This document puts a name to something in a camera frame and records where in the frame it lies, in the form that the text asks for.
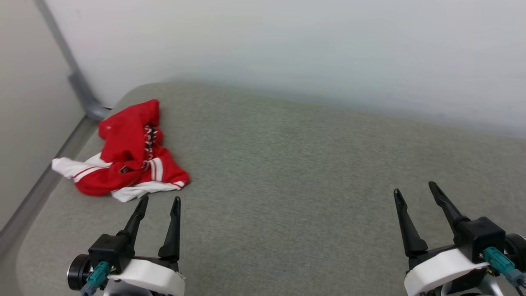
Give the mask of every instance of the cloth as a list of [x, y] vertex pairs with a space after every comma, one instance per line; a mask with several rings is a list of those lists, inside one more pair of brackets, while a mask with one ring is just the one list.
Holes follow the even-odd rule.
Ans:
[[79, 191], [101, 196], [111, 193], [127, 202], [147, 192], [180, 190], [189, 176], [161, 146], [159, 101], [130, 106], [99, 124], [106, 142], [101, 153], [86, 162], [54, 159], [52, 168], [73, 179]]

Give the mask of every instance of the white stripe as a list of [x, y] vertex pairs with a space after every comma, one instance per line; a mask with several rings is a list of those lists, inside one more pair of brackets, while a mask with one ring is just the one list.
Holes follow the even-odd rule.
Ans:
[[127, 202], [134, 198], [144, 195], [147, 192], [180, 190], [180, 187], [174, 184], [161, 183], [157, 181], [149, 181], [137, 184], [135, 186], [123, 187], [121, 189], [112, 191], [112, 196], [116, 199]]
[[99, 153], [97, 155], [92, 156], [90, 159], [88, 159], [85, 163], [86, 164], [93, 164], [92, 166], [110, 166], [113, 162], [105, 162], [102, 159], [100, 159], [100, 156], [102, 153]]
[[153, 160], [149, 160], [148, 163], [150, 164], [151, 168], [151, 180], [154, 181], [155, 179], [155, 162]]
[[163, 162], [158, 157], [152, 160], [155, 162], [155, 181], [161, 181], [163, 179]]
[[78, 181], [80, 181], [80, 180], [81, 180], [83, 177], [85, 177], [86, 175], [91, 174], [91, 173], [93, 173], [93, 172], [95, 172], [95, 171], [98, 171], [98, 170], [100, 170], [100, 169], [106, 169], [106, 168], [108, 168], [108, 166], [107, 166], [107, 167], [103, 167], [103, 166], [92, 167], [91, 169], [86, 170], [86, 171], [80, 173], [78, 176], [74, 177], [74, 178], [73, 178], [73, 181], [74, 181], [75, 183], [77, 183]]

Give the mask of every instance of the gray carpet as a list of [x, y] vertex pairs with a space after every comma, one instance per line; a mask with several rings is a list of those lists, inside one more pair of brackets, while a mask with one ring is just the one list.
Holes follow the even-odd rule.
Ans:
[[[430, 180], [465, 215], [526, 234], [524, 141], [183, 84], [140, 86], [113, 113], [154, 97], [165, 146], [192, 183], [151, 195], [135, 249], [157, 254], [181, 196], [186, 295], [404, 295], [393, 189], [430, 248], [452, 242]], [[102, 146], [94, 135], [78, 159]], [[76, 295], [71, 260], [123, 228], [136, 204], [62, 180], [18, 256], [25, 295]]]

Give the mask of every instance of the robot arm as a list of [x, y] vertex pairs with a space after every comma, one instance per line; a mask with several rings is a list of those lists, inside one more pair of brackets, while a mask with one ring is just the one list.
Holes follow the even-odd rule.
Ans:
[[483, 293], [501, 296], [494, 277], [503, 274], [522, 295], [526, 286], [526, 240], [505, 231], [486, 217], [470, 220], [447, 198], [434, 182], [429, 188], [442, 208], [453, 231], [452, 245], [427, 250], [407, 212], [407, 204], [394, 190], [400, 231], [409, 271], [404, 286], [408, 296], [439, 296], [478, 288]]
[[89, 248], [89, 255], [78, 255], [71, 263], [69, 288], [92, 296], [97, 289], [104, 296], [136, 295], [183, 296], [184, 276], [179, 273], [181, 199], [176, 196], [170, 212], [170, 226], [159, 258], [135, 256], [135, 238], [146, 213], [148, 195], [143, 196], [126, 227], [116, 235], [103, 234]]

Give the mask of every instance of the white wall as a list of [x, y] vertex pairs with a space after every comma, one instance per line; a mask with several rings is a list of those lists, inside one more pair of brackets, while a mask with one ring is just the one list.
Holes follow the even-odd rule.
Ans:
[[183, 80], [526, 135], [524, 0], [47, 0], [96, 96]]
[[33, 1], [0, 1], [0, 230], [83, 111]]

